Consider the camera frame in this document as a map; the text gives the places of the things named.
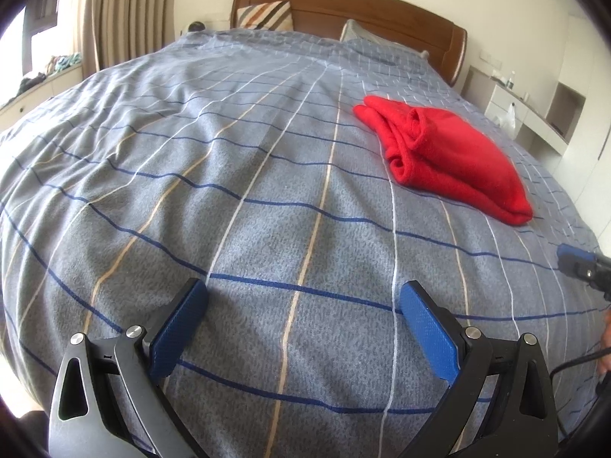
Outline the person's right hand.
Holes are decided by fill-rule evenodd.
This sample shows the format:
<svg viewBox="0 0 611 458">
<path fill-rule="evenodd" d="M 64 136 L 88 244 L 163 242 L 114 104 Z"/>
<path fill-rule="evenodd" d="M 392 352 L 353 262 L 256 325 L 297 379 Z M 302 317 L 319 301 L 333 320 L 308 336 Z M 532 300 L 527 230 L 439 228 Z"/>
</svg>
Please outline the person's right hand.
<svg viewBox="0 0 611 458">
<path fill-rule="evenodd" d="M 601 347 L 602 348 L 610 348 L 611 347 L 611 313 L 607 311 L 605 314 L 605 330 L 601 337 Z M 598 373 L 600 375 L 605 375 L 607 372 L 611 370 L 611 355 L 605 355 L 598 360 Z"/>
</svg>

